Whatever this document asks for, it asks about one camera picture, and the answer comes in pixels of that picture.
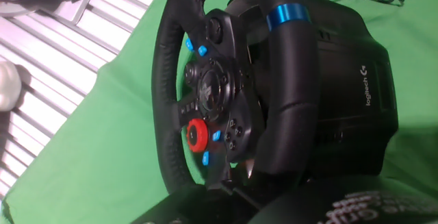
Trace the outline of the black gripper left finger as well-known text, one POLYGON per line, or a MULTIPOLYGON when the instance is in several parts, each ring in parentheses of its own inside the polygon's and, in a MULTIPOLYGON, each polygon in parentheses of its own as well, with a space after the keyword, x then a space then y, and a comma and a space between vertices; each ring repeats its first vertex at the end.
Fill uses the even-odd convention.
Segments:
POLYGON ((248 223, 261 209, 241 186, 231 182, 184 186, 134 219, 131 224, 248 223))

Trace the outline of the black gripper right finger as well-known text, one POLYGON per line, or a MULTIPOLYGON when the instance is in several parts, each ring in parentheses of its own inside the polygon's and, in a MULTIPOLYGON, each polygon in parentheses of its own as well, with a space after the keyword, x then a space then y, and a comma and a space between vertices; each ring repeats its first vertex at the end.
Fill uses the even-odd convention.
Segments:
POLYGON ((336 177, 291 190, 251 220, 260 224, 435 224, 437 200, 396 179, 336 177))

